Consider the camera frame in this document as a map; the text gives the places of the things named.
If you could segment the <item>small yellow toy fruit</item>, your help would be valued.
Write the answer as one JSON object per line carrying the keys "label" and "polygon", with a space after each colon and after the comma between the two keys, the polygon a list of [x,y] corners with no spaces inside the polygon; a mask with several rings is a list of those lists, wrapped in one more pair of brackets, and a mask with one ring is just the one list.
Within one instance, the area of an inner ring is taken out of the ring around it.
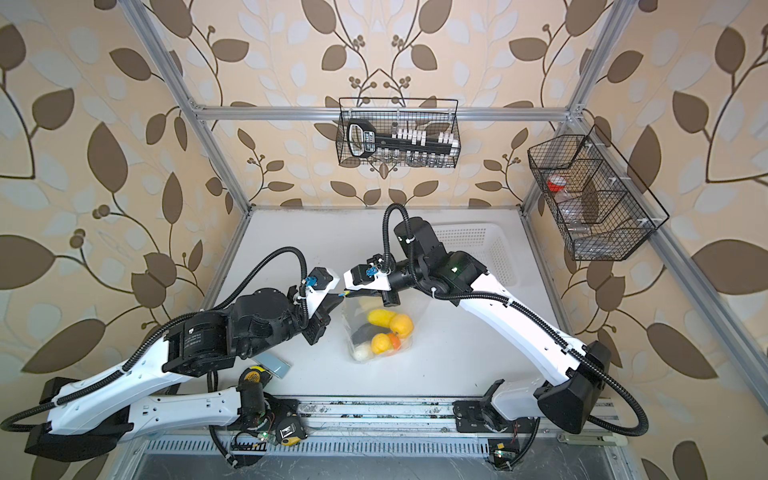
{"label": "small yellow toy fruit", "polygon": [[381,355],[394,349],[392,334],[379,333],[371,340],[371,350],[375,355]]}

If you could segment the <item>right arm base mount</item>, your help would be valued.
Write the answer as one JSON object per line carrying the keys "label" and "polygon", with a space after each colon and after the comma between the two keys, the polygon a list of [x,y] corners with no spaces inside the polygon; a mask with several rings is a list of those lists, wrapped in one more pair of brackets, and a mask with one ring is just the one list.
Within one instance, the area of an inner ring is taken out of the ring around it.
{"label": "right arm base mount", "polygon": [[534,417],[507,419],[492,406],[492,395],[503,383],[501,379],[495,381],[482,397],[453,402],[456,430],[459,433],[511,434],[515,428],[523,433],[533,431]]}

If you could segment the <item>clear zip bag blue zipper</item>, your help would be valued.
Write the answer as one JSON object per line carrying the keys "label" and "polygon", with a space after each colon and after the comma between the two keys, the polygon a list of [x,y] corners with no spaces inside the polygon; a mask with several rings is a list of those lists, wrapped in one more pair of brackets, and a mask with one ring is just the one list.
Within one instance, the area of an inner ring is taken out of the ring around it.
{"label": "clear zip bag blue zipper", "polygon": [[347,298],[342,314],[350,357],[368,363],[408,351],[418,337],[429,300],[414,291],[401,293],[400,304],[385,306],[379,297]]}

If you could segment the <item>dark toy eggplant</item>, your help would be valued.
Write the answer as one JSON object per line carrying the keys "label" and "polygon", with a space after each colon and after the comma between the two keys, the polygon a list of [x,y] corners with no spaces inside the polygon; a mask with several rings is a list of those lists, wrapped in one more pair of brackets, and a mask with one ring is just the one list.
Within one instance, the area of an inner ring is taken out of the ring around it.
{"label": "dark toy eggplant", "polygon": [[365,342],[370,342],[372,338],[382,332],[386,332],[386,329],[372,324],[365,324],[359,327],[351,336],[351,342],[354,346]]}

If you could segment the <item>beige toy potato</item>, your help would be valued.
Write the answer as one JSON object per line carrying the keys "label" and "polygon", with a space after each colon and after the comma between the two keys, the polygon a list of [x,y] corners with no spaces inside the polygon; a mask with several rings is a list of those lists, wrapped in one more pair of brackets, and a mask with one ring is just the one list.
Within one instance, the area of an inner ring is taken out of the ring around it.
{"label": "beige toy potato", "polygon": [[374,357],[370,343],[358,344],[354,347],[352,357],[356,362],[367,362]]}

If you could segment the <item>orange toy tangerine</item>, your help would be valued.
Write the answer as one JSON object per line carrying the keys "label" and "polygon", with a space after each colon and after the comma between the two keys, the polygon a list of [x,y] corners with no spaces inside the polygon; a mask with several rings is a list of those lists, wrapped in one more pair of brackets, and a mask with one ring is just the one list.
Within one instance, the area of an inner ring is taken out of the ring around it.
{"label": "orange toy tangerine", "polygon": [[387,337],[390,340],[392,349],[395,350],[395,351],[398,351],[401,348],[401,340],[400,340],[400,338],[396,334],[394,334],[394,333],[388,334]]}

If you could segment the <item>yellow toy lemon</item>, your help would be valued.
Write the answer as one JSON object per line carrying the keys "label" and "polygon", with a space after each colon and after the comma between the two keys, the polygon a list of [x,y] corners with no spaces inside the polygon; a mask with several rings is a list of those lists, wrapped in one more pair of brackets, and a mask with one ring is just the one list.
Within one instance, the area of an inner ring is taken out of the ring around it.
{"label": "yellow toy lemon", "polygon": [[374,326],[389,329],[392,320],[396,316],[396,312],[386,309],[375,309],[368,312],[367,321]]}

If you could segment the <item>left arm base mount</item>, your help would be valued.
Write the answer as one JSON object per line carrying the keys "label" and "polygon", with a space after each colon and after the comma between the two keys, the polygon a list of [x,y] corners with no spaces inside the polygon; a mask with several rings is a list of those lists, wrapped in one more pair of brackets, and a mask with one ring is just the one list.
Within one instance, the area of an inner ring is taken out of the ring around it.
{"label": "left arm base mount", "polygon": [[236,420],[227,426],[231,431],[266,430],[277,434],[298,419],[299,401],[278,398],[262,390],[251,389],[239,393],[241,405]]}

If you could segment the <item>yellow red toy peach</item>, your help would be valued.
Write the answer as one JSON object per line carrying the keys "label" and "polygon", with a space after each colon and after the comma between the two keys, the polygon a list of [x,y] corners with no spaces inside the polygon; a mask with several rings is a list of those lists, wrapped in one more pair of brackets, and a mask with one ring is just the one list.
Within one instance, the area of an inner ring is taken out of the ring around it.
{"label": "yellow red toy peach", "polygon": [[406,339],[413,333],[414,324],[408,315],[396,314],[389,322],[389,329],[400,339]]}

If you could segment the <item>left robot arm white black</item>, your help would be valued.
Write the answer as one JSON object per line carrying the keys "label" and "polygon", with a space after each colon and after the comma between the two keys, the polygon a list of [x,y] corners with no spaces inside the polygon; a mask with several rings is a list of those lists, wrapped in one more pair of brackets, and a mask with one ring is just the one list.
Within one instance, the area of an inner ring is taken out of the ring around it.
{"label": "left robot arm white black", "polygon": [[26,453],[59,462],[94,459],[164,430],[274,428],[292,412],[265,393],[261,373],[249,368],[224,390],[219,373],[297,335],[315,344],[342,300],[313,288],[231,296],[173,319],[105,372],[48,381],[39,405],[4,419],[1,428],[27,434]]}

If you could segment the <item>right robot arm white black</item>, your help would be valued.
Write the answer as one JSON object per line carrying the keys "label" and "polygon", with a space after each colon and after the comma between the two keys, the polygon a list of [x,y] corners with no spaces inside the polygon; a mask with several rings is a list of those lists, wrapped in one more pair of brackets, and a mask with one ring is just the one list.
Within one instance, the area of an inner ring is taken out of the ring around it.
{"label": "right robot arm white black", "polygon": [[[628,437],[648,432],[649,419],[643,407],[610,375],[611,352],[604,344],[585,344],[546,322],[472,255],[447,251],[423,218],[404,216],[395,227],[384,224],[382,231],[385,240],[380,268],[389,282],[384,297],[413,288],[485,321],[542,374],[543,383],[534,388],[532,396],[538,411],[560,429],[578,434],[586,423],[592,423]],[[605,388],[631,408],[636,425],[617,425],[593,415]]]}

